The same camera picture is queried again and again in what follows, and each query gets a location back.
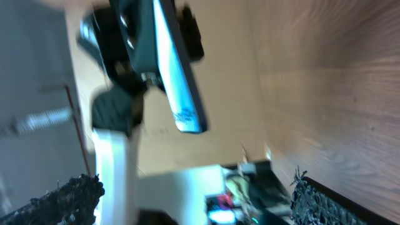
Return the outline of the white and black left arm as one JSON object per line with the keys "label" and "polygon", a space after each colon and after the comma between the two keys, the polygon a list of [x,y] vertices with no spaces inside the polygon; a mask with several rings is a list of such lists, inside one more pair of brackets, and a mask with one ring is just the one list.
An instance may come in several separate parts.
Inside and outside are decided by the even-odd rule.
{"label": "white and black left arm", "polygon": [[150,88],[166,95],[180,132],[202,134],[209,128],[192,69],[204,48],[190,6],[172,0],[97,4],[82,18],[76,42],[112,84],[91,101],[96,176],[103,188],[96,222],[174,224],[165,211],[141,209],[136,202],[138,147]]}

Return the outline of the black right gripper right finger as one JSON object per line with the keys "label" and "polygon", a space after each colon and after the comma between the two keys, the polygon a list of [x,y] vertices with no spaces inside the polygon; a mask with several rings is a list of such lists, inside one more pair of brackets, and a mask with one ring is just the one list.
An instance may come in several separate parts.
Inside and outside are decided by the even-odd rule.
{"label": "black right gripper right finger", "polygon": [[292,185],[294,224],[391,225],[391,221],[306,176],[297,167]]}

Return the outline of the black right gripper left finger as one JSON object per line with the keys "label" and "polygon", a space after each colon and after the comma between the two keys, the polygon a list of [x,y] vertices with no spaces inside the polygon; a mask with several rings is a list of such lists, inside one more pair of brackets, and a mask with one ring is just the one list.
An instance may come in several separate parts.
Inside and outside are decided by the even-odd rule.
{"label": "black right gripper left finger", "polygon": [[1,225],[94,224],[94,210],[104,194],[99,176],[81,174],[1,217]]}

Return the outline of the blue Galaxy smartphone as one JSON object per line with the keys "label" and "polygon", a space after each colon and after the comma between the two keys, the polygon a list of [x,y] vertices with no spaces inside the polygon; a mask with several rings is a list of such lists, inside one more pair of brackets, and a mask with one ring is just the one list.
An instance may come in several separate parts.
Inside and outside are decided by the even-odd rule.
{"label": "blue Galaxy smartphone", "polygon": [[168,0],[111,1],[110,5],[134,72],[160,78],[177,129],[206,132],[206,112],[191,67],[204,52],[190,8],[179,11]]}

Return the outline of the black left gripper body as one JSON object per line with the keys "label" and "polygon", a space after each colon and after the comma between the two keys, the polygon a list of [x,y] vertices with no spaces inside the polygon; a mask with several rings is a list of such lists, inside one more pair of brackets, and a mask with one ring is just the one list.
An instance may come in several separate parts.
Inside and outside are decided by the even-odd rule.
{"label": "black left gripper body", "polygon": [[[149,86],[142,77],[143,74],[136,74],[129,62],[127,50],[116,19],[116,13],[111,7],[110,2],[95,4],[84,15],[81,19],[77,43],[95,60],[113,84],[125,89],[127,92],[135,90],[146,91]],[[201,50],[204,52],[201,32],[191,6],[188,3],[184,3],[181,6],[177,6],[175,3],[175,6],[179,11],[184,6],[190,8],[191,14],[195,19],[194,23],[201,37]],[[194,63],[201,61],[203,57],[198,61],[193,61],[191,67]],[[155,74],[153,75],[156,78],[156,87],[165,94],[160,78]]]}

